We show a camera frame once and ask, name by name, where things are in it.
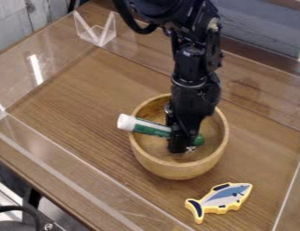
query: green marker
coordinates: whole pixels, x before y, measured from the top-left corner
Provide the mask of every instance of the green marker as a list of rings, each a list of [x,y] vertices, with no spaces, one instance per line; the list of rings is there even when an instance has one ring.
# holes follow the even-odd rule
[[[155,135],[167,139],[171,138],[172,133],[171,127],[124,114],[120,115],[118,129],[140,134]],[[201,146],[204,144],[205,137],[200,134],[195,140],[195,146]]]

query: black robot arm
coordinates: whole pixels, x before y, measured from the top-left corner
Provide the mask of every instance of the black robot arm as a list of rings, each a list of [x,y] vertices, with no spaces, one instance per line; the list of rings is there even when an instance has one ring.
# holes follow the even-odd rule
[[[212,116],[220,101],[221,67],[219,9],[209,0],[113,0],[120,14],[141,34],[161,25],[172,39],[176,69],[172,75],[172,100],[167,105],[172,127],[169,151],[195,149],[195,139],[204,119]],[[143,28],[132,16],[135,11],[149,22]]]

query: toy fish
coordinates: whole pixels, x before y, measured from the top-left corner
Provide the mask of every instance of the toy fish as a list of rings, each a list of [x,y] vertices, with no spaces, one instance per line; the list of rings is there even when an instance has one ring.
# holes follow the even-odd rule
[[[248,183],[227,183],[216,186],[203,199],[187,199],[185,207],[193,212],[196,223],[203,224],[205,213],[227,214],[229,210],[239,210],[252,188]]]

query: wooden table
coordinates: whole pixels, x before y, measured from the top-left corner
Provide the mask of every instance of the wooden table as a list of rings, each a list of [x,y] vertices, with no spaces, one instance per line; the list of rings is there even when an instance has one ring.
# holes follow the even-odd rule
[[[101,22],[106,15],[94,3],[81,12],[89,22]],[[66,21],[70,17],[46,29],[54,30],[49,35],[56,44],[66,39],[62,33],[74,30]],[[44,41],[45,34],[34,36],[38,42]],[[32,131],[14,135],[45,166],[21,155],[2,139],[0,161],[92,229],[118,230],[121,225],[93,203],[98,198],[105,200],[102,193],[112,199],[121,197],[105,188],[109,183],[98,180],[98,169],[193,230],[272,230],[300,161],[300,78],[227,52],[225,66],[219,71],[224,86],[220,108],[232,127],[225,156],[204,176],[188,181],[164,180],[137,162],[128,135],[117,129],[120,113],[129,114],[148,98],[168,93],[171,87],[169,39],[159,34],[136,35],[135,39],[139,52],[132,58],[140,63],[113,53],[116,44],[122,55],[135,49],[130,36],[124,33],[105,49],[85,47],[82,56],[9,109],[78,158],[34,139]],[[149,46],[155,41],[160,50]],[[61,171],[66,179],[52,174],[50,169]],[[203,198],[213,186],[225,182],[253,183],[252,196],[239,212],[207,215],[205,224],[199,226],[184,201]],[[300,230],[300,195],[287,209],[279,230]],[[137,217],[143,210],[136,208]],[[148,223],[151,218],[141,219]],[[160,222],[148,228],[163,230]]]

